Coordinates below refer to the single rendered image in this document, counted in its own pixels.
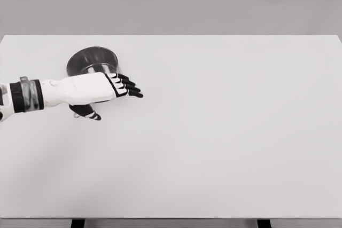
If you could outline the dark metal pot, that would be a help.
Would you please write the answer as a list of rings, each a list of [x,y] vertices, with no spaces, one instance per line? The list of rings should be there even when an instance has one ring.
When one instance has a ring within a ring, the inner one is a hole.
[[[117,73],[118,58],[108,48],[91,46],[73,54],[67,63],[66,71],[68,76],[95,72]]]

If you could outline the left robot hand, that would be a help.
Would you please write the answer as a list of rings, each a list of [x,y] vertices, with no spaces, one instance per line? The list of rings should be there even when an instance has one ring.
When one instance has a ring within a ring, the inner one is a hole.
[[[141,90],[129,77],[120,73],[89,73],[60,81],[64,100],[79,116],[100,121],[101,116],[91,106],[124,96],[143,98]]]

